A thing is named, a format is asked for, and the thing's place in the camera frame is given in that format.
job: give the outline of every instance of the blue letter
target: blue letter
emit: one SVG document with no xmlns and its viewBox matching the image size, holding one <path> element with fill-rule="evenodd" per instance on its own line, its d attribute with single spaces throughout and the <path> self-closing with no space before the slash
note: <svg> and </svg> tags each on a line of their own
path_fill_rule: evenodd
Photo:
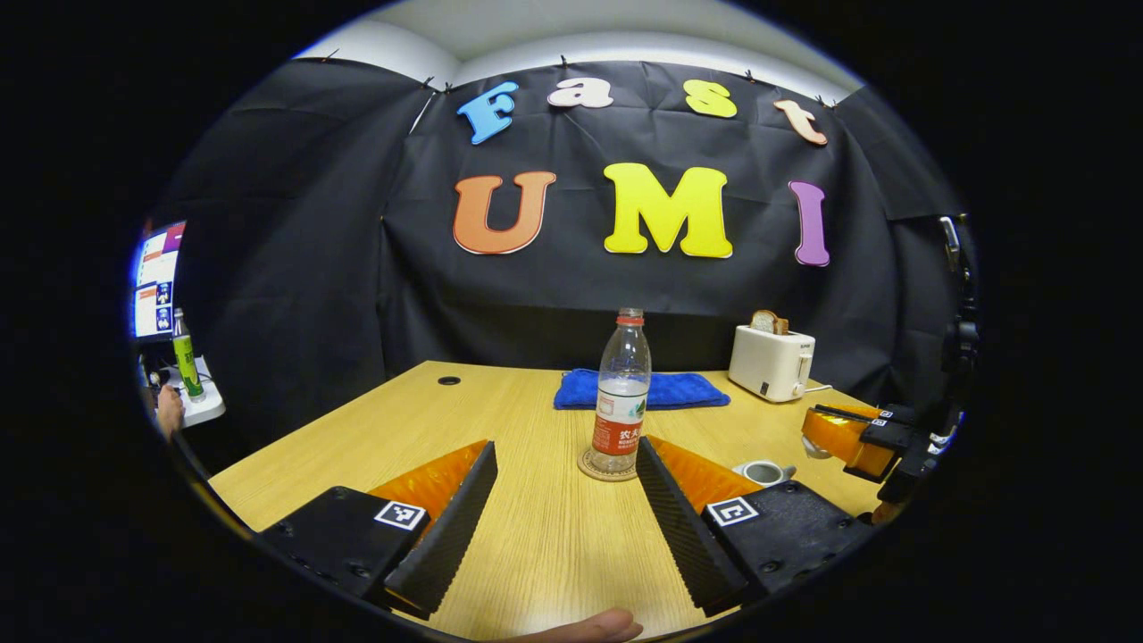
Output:
<svg viewBox="0 0 1143 643">
<path fill-rule="evenodd" d="M 469 122 L 472 123 L 473 145 L 487 140 L 493 134 L 512 124 L 510 116 L 501 118 L 496 112 L 510 112 L 515 107 L 515 103 L 506 94 L 519 88 L 520 86 L 511 80 L 501 82 L 456 110 L 456 113 L 469 116 Z"/>
</svg>

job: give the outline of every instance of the black curtain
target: black curtain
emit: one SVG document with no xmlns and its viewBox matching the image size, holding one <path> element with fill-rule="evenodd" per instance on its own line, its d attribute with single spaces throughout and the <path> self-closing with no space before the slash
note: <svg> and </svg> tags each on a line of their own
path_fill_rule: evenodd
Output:
<svg viewBox="0 0 1143 643">
<path fill-rule="evenodd" d="M 614 103 L 599 108 L 547 103 L 558 82 L 582 77 L 610 82 Z M 728 89 L 737 113 L 696 113 L 684 91 L 690 79 Z M 457 110 L 505 81 L 519 85 L 511 93 L 514 108 L 504 114 L 512 123 L 473 145 L 472 127 Z M 774 106 L 781 99 L 815 116 L 825 146 L 793 130 Z M 791 320 L 791 330 L 816 338 L 812 378 L 870 403 L 935 400 L 943 387 L 940 338 L 952 319 L 956 290 L 942 271 L 936 216 L 958 210 L 941 202 L 900 214 L 896 200 L 888 200 L 897 191 L 889 187 L 894 180 L 912 184 L 897 171 L 918 162 L 913 150 L 877 147 L 871 158 L 841 114 L 887 107 L 870 102 L 845 107 L 729 73 L 636 62 L 512 72 L 438 96 L 405 142 L 383 222 L 383 328 L 386 338 L 400 338 L 389 344 L 387 372 L 423 360 L 596 368 L 622 305 L 646 308 L 656 370 L 721 370 L 729 364 L 734 328 L 749 323 L 754 310 L 770 308 Z M 668 193 L 688 168 L 725 172 L 724 219 L 733 255 L 685 255 L 679 241 L 687 224 L 670 251 L 654 242 L 639 255 L 607 251 L 615 184 L 604 168 L 616 162 L 648 166 Z M 457 180 L 502 178 L 488 225 L 504 228 L 515 222 L 520 204 L 513 177 L 536 170 L 558 178 L 547 186 L 543 225 L 529 246 L 474 255 L 453 241 Z M 826 266 L 794 258 L 800 228 L 791 180 L 825 192 Z M 935 178 L 932 186 L 944 190 Z"/>
<path fill-rule="evenodd" d="M 187 220 L 175 302 L 226 404 L 215 424 L 247 450 L 384 381 L 378 220 L 431 95 L 373 65 L 290 61 L 202 136 L 154 209 L 157 225 Z"/>
<path fill-rule="evenodd" d="M 583 77 L 609 82 L 614 103 L 547 103 Z M 693 79 L 725 87 L 737 113 L 697 113 Z M 505 81 L 519 86 L 511 126 L 472 144 L 457 110 Z M 782 99 L 810 112 L 828 144 L 796 132 Z M 657 371 L 726 369 L 735 327 L 770 308 L 816 338 L 815 380 L 921 407 L 943 391 L 957 300 L 936 217 L 960 209 L 909 136 L 865 90 L 830 107 L 685 65 L 539 67 L 435 93 L 367 64 L 301 59 L 206 132 L 152 218 L 187 219 L 176 304 L 226 401 L 215 424 L 247 451 L 425 360 L 596 368 L 623 305 L 646 310 Z M 642 220 L 646 251 L 608 251 L 616 185 L 604 169 L 620 162 L 647 166 L 668 194 L 690 168 L 724 172 L 733 254 L 684 254 L 689 223 L 661 251 Z M 502 230 L 527 171 L 557 176 L 534 241 L 511 254 L 461 247 L 456 183 L 503 180 L 487 216 Z M 828 265 L 794 257 L 792 180 L 825 193 Z"/>
</svg>

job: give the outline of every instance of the pink letter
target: pink letter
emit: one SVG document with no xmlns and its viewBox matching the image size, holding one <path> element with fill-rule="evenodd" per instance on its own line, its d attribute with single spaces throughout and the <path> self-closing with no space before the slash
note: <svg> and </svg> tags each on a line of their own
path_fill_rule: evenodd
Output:
<svg viewBox="0 0 1143 643">
<path fill-rule="evenodd" d="M 830 252 L 825 250 L 825 231 L 822 226 L 821 187 L 801 180 L 791 180 L 790 191 L 798 199 L 798 219 L 801 222 L 801 243 L 793 251 L 802 265 L 829 265 Z"/>
</svg>

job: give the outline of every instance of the hand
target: hand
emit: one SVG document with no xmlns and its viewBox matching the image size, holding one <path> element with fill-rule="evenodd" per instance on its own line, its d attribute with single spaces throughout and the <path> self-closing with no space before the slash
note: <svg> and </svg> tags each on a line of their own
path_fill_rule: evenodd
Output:
<svg viewBox="0 0 1143 643">
<path fill-rule="evenodd" d="M 580 622 L 488 643 L 622 643 L 642 634 L 628 610 L 612 608 Z"/>
<path fill-rule="evenodd" d="M 901 513 L 902 505 L 900 503 L 881 503 L 873 509 L 872 523 L 879 525 L 881 523 L 888 523 L 893 519 L 897 517 Z"/>
<path fill-rule="evenodd" d="M 162 385 L 162 391 L 159 392 L 158 412 L 159 431 L 162 432 L 162 437 L 169 441 L 171 434 L 182 428 L 185 412 L 183 399 L 178 397 L 170 385 Z"/>
</svg>

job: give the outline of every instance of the finger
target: finger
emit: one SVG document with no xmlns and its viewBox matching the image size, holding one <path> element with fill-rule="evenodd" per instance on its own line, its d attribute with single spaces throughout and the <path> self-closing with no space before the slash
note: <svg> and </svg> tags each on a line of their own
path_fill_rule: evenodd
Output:
<svg viewBox="0 0 1143 643">
<path fill-rule="evenodd" d="M 624 641 L 631 641 L 636 636 L 642 634 L 642 625 L 638 622 L 632 622 L 618 634 L 613 634 L 607 638 L 602 640 L 600 643 L 623 643 Z"/>
<path fill-rule="evenodd" d="M 642 626 L 633 622 L 634 616 L 628 610 L 613 608 L 578 622 L 561 625 L 534 634 L 503 638 L 495 643 L 617 643 L 620 638 L 638 628 L 632 636 L 642 632 Z"/>
</svg>

